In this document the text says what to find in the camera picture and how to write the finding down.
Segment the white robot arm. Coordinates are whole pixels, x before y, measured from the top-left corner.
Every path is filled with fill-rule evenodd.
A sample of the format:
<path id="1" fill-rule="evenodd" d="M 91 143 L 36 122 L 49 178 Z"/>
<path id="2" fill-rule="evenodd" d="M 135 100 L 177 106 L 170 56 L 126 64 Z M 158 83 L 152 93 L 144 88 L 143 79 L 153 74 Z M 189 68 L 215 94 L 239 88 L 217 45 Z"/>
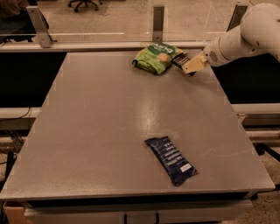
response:
<path id="1" fill-rule="evenodd" d="M 191 74 L 206 65 L 220 67 L 240 58 L 265 53 L 280 61 L 280 7 L 272 3 L 251 7 L 239 25 L 208 43 L 182 69 Z"/>

